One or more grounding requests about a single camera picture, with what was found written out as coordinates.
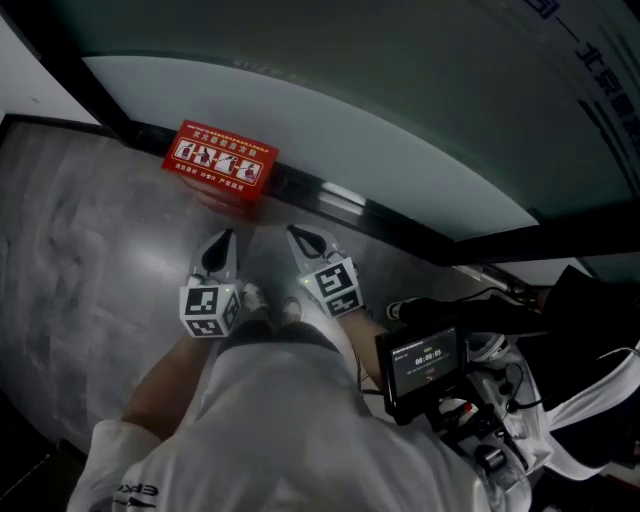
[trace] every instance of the white wall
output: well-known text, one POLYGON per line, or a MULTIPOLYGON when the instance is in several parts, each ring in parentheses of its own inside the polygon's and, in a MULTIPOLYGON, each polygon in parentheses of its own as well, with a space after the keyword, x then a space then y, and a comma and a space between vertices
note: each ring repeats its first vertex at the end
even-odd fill
POLYGON ((0 111, 99 124, 40 65, 1 17, 0 111))
POLYGON ((280 149, 278 160, 455 239, 535 224, 496 187, 428 142, 352 105, 271 77, 203 62, 89 57, 136 121, 211 124, 280 149))

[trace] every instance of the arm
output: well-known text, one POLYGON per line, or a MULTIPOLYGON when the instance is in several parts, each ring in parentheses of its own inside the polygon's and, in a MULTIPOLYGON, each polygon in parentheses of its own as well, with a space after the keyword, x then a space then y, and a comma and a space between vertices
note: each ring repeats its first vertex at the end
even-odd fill
POLYGON ((122 421, 161 441, 171 437, 193 399, 210 351, 211 340, 184 335, 138 385, 122 421))
POLYGON ((371 320, 363 308, 356 309, 351 313, 338 318, 340 326, 344 330, 353 350, 360 358, 362 366, 371 377, 373 383, 382 389, 382 378, 380 376, 380 363, 378 362, 378 352, 376 351, 376 336, 387 332, 377 322, 371 320))

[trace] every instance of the screen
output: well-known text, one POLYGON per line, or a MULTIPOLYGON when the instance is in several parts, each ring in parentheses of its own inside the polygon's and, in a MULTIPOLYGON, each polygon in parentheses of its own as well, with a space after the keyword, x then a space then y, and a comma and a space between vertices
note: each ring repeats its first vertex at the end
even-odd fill
POLYGON ((438 380, 458 368, 455 328, 391 351, 396 396, 400 397, 438 380))

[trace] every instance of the black frame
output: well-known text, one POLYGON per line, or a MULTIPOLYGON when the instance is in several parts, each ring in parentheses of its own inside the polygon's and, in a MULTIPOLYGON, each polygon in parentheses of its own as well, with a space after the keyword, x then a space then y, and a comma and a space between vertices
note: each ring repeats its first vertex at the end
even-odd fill
MULTIPOLYGON (((0 14, 18 37, 102 128, 9 115, 2 130, 8 129, 7 123, 29 119, 112 136, 134 149, 163 157, 176 131, 130 119, 84 64, 51 6, 40 2, 37 8, 38 15, 34 16, 33 4, 0 0, 0 14)), ((367 200, 365 205, 360 205, 336 196, 337 201, 332 204, 323 202, 320 193, 330 194, 322 188, 323 183, 302 171, 276 163, 265 192, 443 266, 640 252, 640 237, 633 236, 632 228, 640 218, 640 203, 636 201, 551 221, 540 220, 538 226, 454 242, 374 201, 367 200), (345 207, 336 206, 336 202, 343 202, 345 207), (352 213, 354 206, 361 209, 362 214, 352 213)))
POLYGON ((398 425, 406 425, 417 416, 429 413, 431 409, 437 409, 439 399, 465 381, 468 363, 465 334, 466 329, 459 323, 457 317, 448 317, 419 327, 407 326, 376 336, 376 351, 380 365, 384 408, 398 425), (392 351, 413 341, 420 341, 452 328, 455 329, 456 334, 458 367, 434 382, 398 396, 392 351))

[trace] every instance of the black object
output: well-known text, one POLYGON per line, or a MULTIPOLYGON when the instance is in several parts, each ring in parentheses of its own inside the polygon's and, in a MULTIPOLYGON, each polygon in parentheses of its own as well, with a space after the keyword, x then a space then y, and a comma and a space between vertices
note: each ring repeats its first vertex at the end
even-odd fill
POLYGON ((317 259, 325 257, 324 253, 327 252, 327 243, 320 235, 316 235, 311 231, 300 229, 293 224, 289 224, 287 226, 287 230, 293 236, 293 239, 296 241, 296 244, 298 244, 298 247, 302 251, 302 254, 304 254, 307 258, 317 259), (309 246, 315 252, 309 252, 307 246, 309 246))
POLYGON ((499 470, 507 463, 507 457, 502 450, 487 444, 482 444, 476 448, 475 458, 487 475, 499 470))
POLYGON ((223 235, 202 255, 202 266, 208 274, 214 274, 224 268, 233 229, 225 229, 223 235))
POLYGON ((398 425, 434 411, 466 378, 466 329, 456 317, 376 337, 385 410, 398 425))

